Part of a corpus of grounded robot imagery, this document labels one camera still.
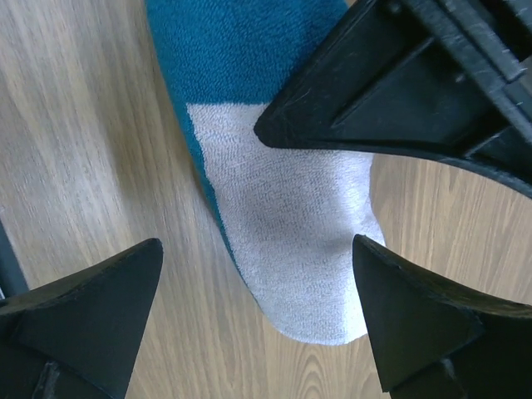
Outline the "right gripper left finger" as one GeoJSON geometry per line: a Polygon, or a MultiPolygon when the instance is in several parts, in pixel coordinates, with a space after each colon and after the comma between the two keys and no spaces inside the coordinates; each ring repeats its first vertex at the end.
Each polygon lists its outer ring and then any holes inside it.
{"type": "Polygon", "coordinates": [[[1,301],[3,398],[123,398],[163,264],[155,238],[1,301]]]}

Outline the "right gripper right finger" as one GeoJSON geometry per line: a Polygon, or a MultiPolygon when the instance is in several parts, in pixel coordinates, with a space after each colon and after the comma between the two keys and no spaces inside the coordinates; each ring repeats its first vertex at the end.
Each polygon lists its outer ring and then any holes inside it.
{"type": "Polygon", "coordinates": [[[529,398],[531,307],[353,240],[353,271],[382,390],[392,398],[529,398]]]}

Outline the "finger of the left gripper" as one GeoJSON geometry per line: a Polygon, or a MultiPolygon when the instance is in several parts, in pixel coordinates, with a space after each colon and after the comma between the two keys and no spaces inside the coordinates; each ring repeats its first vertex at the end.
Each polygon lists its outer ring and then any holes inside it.
{"type": "Polygon", "coordinates": [[[273,148],[434,160],[531,184],[531,4],[358,1],[254,131],[273,148]]]}

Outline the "teal and cream Doraemon towel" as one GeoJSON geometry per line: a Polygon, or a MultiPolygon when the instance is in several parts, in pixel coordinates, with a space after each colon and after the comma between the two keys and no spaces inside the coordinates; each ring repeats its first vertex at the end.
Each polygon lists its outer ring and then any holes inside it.
{"type": "Polygon", "coordinates": [[[300,342],[367,332],[352,240],[382,241],[368,153],[278,150],[260,114],[347,11],[343,1],[149,1],[165,84],[209,207],[269,321],[300,342]]]}

